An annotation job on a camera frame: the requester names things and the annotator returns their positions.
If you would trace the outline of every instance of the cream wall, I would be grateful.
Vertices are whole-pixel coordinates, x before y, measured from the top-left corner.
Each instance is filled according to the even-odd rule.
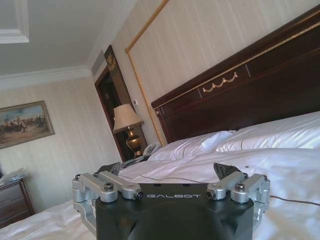
[[[162,0],[138,0],[112,43],[148,143],[157,140],[125,48]],[[320,0],[170,0],[131,53],[150,102],[296,18]]]
[[[90,78],[0,91],[0,108],[44,100],[55,135],[0,149],[5,173],[24,167],[37,212],[72,198],[72,178],[121,160]]]

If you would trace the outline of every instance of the white pillow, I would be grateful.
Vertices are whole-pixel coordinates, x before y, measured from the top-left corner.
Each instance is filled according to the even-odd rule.
[[[320,149],[320,111],[242,128],[216,150],[264,148]]]
[[[149,157],[148,161],[177,160],[196,154],[212,152],[219,143],[232,136],[235,132],[236,131],[217,131],[178,140],[160,148]]]

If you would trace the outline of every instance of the doorway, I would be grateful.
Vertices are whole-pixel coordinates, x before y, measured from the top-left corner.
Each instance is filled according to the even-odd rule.
[[[132,101],[111,45],[108,47],[104,56],[108,62],[108,65],[95,82],[95,88],[99,95],[105,116],[109,123],[109,127],[112,131],[117,149],[120,153],[122,161],[125,162],[132,159],[134,157],[134,153],[126,144],[128,135],[125,131],[113,133],[115,126],[114,108],[127,103],[132,105]],[[147,146],[147,142],[142,128],[140,126],[136,126],[134,127],[134,131],[141,137],[143,150]]]

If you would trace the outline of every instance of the bolt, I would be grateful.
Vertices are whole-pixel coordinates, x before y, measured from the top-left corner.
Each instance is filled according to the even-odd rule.
[[[205,192],[205,196],[207,199],[215,200],[216,199],[216,194],[212,190],[208,190]]]
[[[144,193],[142,191],[135,191],[133,196],[136,198],[136,199],[142,199],[144,197]]]
[[[114,189],[114,184],[112,182],[107,182],[104,184],[104,190],[112,190]]]
[[[238,190],[238,191],[244,191],[245,190],[245,185],[241,182],[238,182],[236,185],[235,185],[235,189]]]

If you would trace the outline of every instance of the dark wood headboard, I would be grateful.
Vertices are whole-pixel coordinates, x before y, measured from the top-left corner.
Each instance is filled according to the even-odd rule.
[[[320,111],[320,5],[151,105],[168,143]]]

